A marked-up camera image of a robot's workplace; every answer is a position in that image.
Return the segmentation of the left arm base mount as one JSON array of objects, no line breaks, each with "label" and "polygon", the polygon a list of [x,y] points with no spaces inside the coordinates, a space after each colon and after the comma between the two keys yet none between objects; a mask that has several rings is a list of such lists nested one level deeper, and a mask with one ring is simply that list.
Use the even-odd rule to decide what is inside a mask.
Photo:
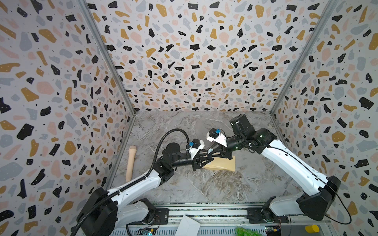
[{"label": "left arm base mount", "polygon": [[169,209],[168,208],[157,208],[155,210],[150,210],[147,216],[141,221],[142,224],[160,224],[167,225],[169,219]]}]

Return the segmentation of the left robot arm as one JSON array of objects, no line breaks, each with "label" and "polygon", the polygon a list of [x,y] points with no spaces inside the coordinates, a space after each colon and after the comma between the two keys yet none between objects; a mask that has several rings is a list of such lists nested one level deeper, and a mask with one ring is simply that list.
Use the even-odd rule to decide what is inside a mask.
[{"label": "left robot arm", "polygon": [[203,147],[203,143],[197,147],[190,142],[187,150],[181,152],[178,143],[170,143],[150,171],[119,187],[95,190],[79,213],[71,235],[82,231],[86,236],[109,236],[131,223],[154,221],[155,206],[141,196],[167,182],[177,167],[190,165],[196,171],[213,161],[214,150]]}]

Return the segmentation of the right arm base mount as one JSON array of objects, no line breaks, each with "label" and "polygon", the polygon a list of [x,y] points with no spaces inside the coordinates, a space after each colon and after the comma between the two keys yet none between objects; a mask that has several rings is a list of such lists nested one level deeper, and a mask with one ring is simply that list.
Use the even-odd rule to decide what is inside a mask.
[{"label": "right arm base mount", "polygon": [[247,219],[250,224],[279,224],[289,223],[287,216],[276,216],[271,210],[264,210],[263,207],[247,208]]}]

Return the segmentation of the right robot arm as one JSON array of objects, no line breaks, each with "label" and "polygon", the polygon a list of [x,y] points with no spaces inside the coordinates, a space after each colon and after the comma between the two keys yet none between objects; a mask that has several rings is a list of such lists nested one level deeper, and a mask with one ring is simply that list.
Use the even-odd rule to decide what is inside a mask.
[{"label": "right robot arm", "polygon": [[230,125],[234,132],[232,137],[226,137],[215,128],[207,133],[206,139],[218,144],[213,153],[228,159],[232,158],[234,151],[244,148],[261,154],[285,171],[302,189],[302,193],[296,195],[269,198],[260,212],[252,214],[252,219],[270,223],[284,215],[302,214],[322,221],[337,197],[341,181],[309,166],[271,131],[265,128],[255,130],[244,114],[231,119]]}]

